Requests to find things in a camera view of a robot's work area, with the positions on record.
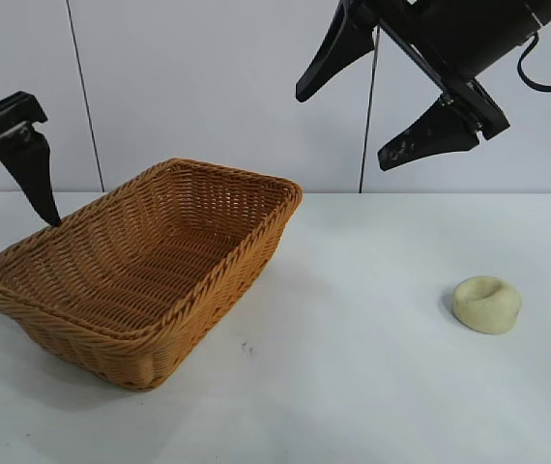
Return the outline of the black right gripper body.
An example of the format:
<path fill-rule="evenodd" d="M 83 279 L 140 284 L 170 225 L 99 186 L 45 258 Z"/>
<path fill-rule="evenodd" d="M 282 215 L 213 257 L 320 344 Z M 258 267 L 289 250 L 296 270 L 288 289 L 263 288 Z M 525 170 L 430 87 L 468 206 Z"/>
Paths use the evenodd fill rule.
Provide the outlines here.
<path fill-rule="evenodd" d="M 509 127 L 477 77 L 545 24 L 543 1 L 358 1 L 356 14 L 384 29 L 445 98 L 445 122 L 423 115 L 398 141 L 434 139 L 434 127 L 473 139 L 479 131 L 489 140 Z"/>

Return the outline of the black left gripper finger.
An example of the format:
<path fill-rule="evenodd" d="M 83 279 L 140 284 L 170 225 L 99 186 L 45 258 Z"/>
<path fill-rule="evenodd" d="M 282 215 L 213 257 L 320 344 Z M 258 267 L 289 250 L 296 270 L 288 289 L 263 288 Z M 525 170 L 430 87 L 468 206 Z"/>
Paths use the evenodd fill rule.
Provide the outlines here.
<path fill-rule="evenodd" d="M 38 216 L 50 226 L 59 226 L 61 218 L 52 193 L 47 139 L 31 125 L 24 126 L 9 137 L 3 165 Z"/>

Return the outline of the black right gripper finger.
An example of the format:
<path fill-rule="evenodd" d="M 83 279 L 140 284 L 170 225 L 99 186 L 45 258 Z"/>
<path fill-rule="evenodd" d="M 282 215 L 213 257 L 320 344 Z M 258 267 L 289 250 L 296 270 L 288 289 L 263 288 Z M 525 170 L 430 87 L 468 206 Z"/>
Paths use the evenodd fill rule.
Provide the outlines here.
<path fill-rule="evenodd" d="M 454 107 L 435 101 L 409 128 L 377 154 L 381 170 L 446 153 L 467 152 L 479 145 L 476 131 Z"/>
<path fill-rule="evenodd" d="M 304 74 L 296 83 L 296 99 L 306 102 L 332 77 L 374 48 L 376 14 L 368 1 L 339 1 L 332 22 Z"/>

